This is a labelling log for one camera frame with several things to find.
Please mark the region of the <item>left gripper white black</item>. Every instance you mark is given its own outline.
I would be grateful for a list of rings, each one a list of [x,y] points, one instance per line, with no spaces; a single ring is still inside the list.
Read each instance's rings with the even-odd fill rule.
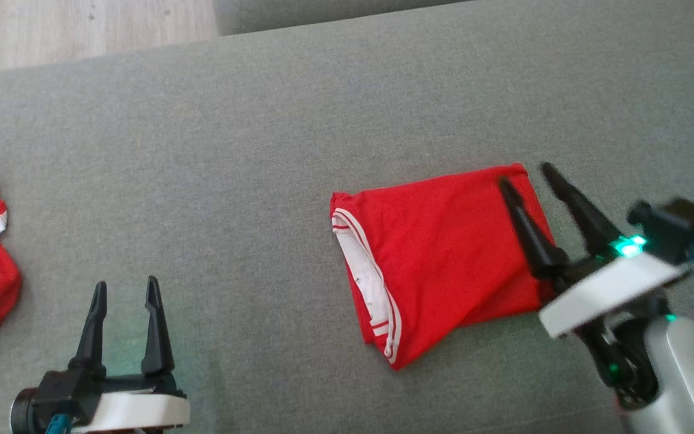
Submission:
[[[190,424],[191,408],[171,371],[175,368],[159,283],[147,280],[144,307],[149,314],[147,340],[141,360],[142,374],[107,377],[92,420],[75,423],[73,434],[164,434]],[[96,284],[80,343],[69,368],[105,374],[104,321],[107,316],[107,283]]]

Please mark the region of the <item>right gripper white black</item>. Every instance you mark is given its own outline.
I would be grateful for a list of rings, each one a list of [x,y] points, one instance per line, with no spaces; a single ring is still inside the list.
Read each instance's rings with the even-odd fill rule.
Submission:
[[[542,174],[554,196],[567,206],[590,255],[609,251],[617,240],[614,261],[582,278],[540,310],[540,323],[551,338],[566,335],[689,273],[687,265],[673,265],[648,253],[645,238],[620,238],[622,232],[614,223],[550,162],[542,163]],[[513,183],[501,177],[498,185],[531,275],[554,277],[567,265],[566,253],[531,217]]]

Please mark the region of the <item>red white basketball jersey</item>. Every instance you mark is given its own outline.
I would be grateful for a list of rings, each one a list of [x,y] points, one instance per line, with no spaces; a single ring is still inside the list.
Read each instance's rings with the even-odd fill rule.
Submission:
[[[551,299],[549,284],[530,273],[501,178],[550,236],[520,164],[331,196],[331,230],[364,342],[391,369],[407,367],[459,327],[535,312]]]

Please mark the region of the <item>large grey sofa seat cushion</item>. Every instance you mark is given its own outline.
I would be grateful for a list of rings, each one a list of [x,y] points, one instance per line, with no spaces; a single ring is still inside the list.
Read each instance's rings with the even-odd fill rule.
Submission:
[[[476,0],[0,72],[0,434],[63,369],[96,283],[135,373],[158,278],[190,398],[173,434],[622,434],[583,345],[534,314],[394,373],[363,343],[331,193],[523,164],[557,242],[555,164],[628,230],[694,200],[694,0]]]

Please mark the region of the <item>small grey sofa cushion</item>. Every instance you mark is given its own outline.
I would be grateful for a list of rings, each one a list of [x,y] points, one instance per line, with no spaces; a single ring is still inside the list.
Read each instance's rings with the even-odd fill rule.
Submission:
[[[456,2],[468,0],[213,0],[221,36],[299,27]]]

